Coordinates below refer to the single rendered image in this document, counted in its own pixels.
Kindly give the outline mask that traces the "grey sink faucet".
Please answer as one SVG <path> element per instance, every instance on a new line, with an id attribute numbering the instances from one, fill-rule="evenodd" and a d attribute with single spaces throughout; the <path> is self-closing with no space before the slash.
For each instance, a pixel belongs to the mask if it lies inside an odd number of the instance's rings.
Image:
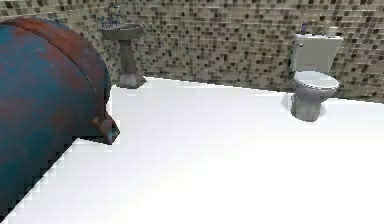
<path id="1" fill-rule="evenodd" d="M 99 18 L 101 28 L 110 28 L 120 24 L 121 9 L 119 5 L 111 4 L 107 7 L 107 15 Z"/>

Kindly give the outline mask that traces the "grey white toilet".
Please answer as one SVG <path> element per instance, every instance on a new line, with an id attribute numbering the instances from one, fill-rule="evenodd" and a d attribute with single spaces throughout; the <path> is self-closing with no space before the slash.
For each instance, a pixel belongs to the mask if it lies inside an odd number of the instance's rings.
<path id="1" fill-rule="evenodd" d="M 330 69 L 342 42 L 340 36 L 294 36 L 290 70 L 294 73 L 291 114 L 295 118 L 316 121 L 322 103 L 339 88 L 339 81 L 330 75 Z"/>

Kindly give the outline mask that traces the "grey pedestal sink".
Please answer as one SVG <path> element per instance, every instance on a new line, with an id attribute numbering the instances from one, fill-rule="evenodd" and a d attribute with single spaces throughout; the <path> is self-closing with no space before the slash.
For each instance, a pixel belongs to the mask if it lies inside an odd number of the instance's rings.
<path id="1" fill-rule="evenodd" d="M 118 87 L 137 89 L 146 79 L 138 72 L 132 41 L 144 33 L 142 24 L 126 23 L 101 29 L 105 40 L 117 41 L 120 49 L 121 71 Z"/>

